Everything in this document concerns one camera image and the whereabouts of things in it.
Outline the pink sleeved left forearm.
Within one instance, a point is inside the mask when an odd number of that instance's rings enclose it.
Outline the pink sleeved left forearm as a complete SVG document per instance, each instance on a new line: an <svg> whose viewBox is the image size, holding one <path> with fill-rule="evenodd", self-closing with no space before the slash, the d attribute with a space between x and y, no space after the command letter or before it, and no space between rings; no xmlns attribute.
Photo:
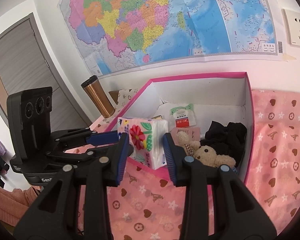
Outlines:
<svg viewBox="0 0 300 240"><path fill-rule="evenodd" d="M38 187L30 187L27 190L13 189L13 191L0 187L0 220L10 226L16 226L39 195Z"/></svg>

